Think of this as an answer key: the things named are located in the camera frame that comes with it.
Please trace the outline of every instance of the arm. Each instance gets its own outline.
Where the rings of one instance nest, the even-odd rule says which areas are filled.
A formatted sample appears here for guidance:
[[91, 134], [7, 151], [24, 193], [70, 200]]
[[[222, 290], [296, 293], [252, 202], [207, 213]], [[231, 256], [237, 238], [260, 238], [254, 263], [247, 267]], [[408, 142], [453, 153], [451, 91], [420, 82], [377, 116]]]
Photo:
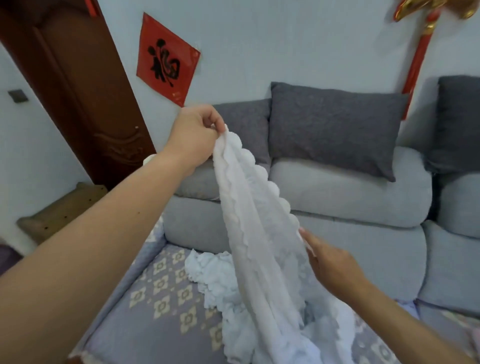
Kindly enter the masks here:
[[348, 304], [402, 364], [475, 364], [370, 283], [350, 253], [305, 229], [300, 234], [313, 249], [314, 255], [307, 253], [320, 283]]
[[164, 150], [0, 278], [1, 363], [60, 363], [101, 309], [181, 180], [225, 130], [182, 109]]

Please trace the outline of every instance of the white lace cloth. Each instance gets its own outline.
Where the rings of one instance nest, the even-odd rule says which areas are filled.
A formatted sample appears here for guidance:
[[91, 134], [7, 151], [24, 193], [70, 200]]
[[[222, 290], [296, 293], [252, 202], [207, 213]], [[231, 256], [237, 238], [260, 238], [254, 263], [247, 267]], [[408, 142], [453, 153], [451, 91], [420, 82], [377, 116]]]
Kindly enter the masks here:
[[229, 131], [214, 167], [232, 255], [192, 252], [185, 268], [205, 307], [222, 312], [228, 361], [353, 363], [353, 312], [316, 280], [298, 220], [266, 170]]

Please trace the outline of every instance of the white wall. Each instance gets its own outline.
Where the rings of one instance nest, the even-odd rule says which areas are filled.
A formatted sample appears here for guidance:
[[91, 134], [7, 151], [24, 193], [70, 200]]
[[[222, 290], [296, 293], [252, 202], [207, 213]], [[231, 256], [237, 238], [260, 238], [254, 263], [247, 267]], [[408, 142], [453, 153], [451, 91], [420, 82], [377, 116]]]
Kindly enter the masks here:
[[[15, 104], [7, 91], [22, 89]], [[0, 237], [22, 254], [36, 247], [16, 225], [90, 178], [0, 43]]]
[[[142, 13], [203, 59], [187, 104], [258, 99], [271, 81], [360, 92], [399, 92], [424, 13], [393, 23], [397, 0], [98, 0], [157, 149], [177, 107], [135, 76]], [[442, 15], [399, 143], [424, 149], [438, 76], [480, 75], [480, 14]]]

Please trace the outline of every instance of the red paper decoration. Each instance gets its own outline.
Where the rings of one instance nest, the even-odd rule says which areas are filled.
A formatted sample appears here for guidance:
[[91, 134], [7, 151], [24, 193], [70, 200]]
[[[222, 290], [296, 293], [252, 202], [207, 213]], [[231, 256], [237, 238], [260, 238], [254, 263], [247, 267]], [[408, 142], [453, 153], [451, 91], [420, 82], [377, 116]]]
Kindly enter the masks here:
[[137, 76], [183, 107], [200, 52], [144, 13]]

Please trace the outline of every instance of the wooden door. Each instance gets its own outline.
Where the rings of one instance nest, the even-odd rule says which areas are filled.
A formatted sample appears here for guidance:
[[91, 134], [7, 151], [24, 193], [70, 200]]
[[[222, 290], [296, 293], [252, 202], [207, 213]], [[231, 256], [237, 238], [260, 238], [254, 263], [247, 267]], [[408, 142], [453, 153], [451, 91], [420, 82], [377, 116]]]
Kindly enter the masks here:
[[[27, 80], [44, 106], [50, 104], [47, 111], [94, 182], [113, 187], [155, 148], [103, 17], [91, 17], [84, 0], [10, 0], [5, 8], [31, 31], [30, 41], [43, 53], [75, 117], [52, 115], [60, 101], [42, 99], [42, 90], [32, 85], [35, 75]], [[19, 56], [18, 42], [6, 47], [24, 71], [28, 52]], [[72, 129], [82, 129], [82, 135]]]

